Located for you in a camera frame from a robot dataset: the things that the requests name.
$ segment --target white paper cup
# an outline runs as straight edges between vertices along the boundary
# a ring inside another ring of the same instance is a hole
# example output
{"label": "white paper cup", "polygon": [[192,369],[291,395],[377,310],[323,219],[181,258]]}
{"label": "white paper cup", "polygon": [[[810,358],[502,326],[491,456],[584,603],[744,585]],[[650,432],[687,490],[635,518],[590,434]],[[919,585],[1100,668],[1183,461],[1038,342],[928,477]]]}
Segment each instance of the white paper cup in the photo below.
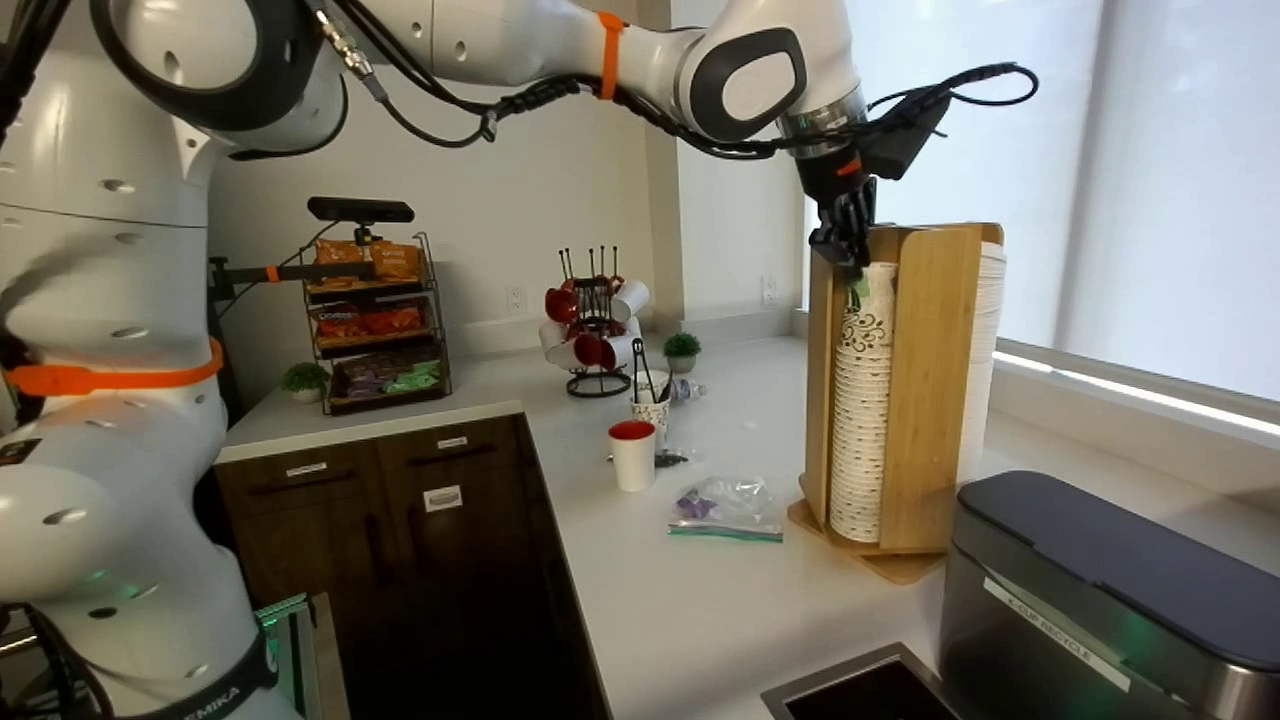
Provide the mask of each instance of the white paper cup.
{"label": "white paper cup", "polygon": [[656,424],[630,417],[607,427],[607,456],[621,490],[642,490],[656,477]]}

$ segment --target dark wood cabinet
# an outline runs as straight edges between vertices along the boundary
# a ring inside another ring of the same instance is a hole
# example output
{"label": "dark wood cabinet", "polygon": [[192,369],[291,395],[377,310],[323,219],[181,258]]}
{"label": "dark wood cabinet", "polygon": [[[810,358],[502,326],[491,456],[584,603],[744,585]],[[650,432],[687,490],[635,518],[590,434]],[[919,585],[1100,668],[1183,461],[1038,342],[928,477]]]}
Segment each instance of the dark wood cabinet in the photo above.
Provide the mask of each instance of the dark wood cabinet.
{"label": "dark wood cabinet", "polygon": [[217,477],[251,601],[330,594],[354,716],[607,716],[522,417]]}

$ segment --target cabinet door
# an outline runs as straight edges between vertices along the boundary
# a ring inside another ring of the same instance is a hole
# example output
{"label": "cabinet door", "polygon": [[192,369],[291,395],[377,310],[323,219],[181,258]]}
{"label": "cabinet door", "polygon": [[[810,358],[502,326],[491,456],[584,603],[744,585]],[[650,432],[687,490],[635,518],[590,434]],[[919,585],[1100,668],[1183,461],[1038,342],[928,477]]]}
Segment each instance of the cabinet door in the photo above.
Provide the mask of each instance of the cabinet door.
{"label": "cabinet door", "polygon": [[377,452],[343,443],[217,470],[251,601],[327,591],[338,642],[367,641],[389,585]]}
{"label": "cabinet door", "polygon": [[539,556],[517,470],[512,419],[378,439],[405,546],[416,650],[478,648],[532,627]]}

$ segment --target kitchen counter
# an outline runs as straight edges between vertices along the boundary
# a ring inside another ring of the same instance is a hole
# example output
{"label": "kitchen counter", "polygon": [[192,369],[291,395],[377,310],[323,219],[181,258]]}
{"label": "kitchen counter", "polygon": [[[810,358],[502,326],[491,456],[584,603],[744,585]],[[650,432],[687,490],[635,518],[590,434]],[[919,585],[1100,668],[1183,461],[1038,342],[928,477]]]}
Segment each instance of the kitchen counter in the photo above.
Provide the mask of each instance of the kitchen counter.
{"label": "kitchen counter", "polygon": [[[450,395],[385,411],[319,417],[314,402],[272,395],[232,427],[220,461],[522,411],[621,720],[769,720],[759,691],[824,662],[879,642],[906,642],[924,662],[936,661],[939,563],[910,580],[882,580],[798,522],[788,522],[782,542],[667,535],[671,500],[704,477],[759,477],[781,507],[798,500],[798,338],[708,334],[694,369],[704,395],[674,406],[667,427],[667,448],[687,463],[659,470],[639,494],[616,490],[604,439],[629,399],[572,399],[565,380],[527,353],[458,362]],[[1063,477],[1280,573],[1276,514],[991,411],[981,477],[1002,467]]]}

